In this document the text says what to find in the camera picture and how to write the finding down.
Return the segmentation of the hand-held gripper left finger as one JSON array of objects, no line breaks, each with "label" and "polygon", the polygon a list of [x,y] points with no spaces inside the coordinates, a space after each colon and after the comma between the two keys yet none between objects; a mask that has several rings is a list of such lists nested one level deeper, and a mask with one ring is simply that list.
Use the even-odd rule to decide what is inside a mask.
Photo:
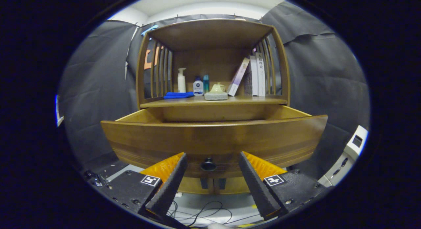
[{"label": "hand-held gripper left finger", "polygon": [[155,221],[170,221],[167,212],[187,165],[187,155],[181,152],[142,171],[126,170],[111,181],[95,173],[94,188],[132,213]]}]

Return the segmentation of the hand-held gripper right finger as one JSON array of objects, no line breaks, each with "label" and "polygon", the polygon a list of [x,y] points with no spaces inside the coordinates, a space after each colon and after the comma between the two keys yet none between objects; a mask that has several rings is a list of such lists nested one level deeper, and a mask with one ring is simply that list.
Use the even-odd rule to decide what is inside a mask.
[{"label": "hand-held gripper right finger", "polygon": [[239,167],[264,220],[309,206],[329,193],[329,187],[301,170],[285,171],[245,151],[239,154]]}]

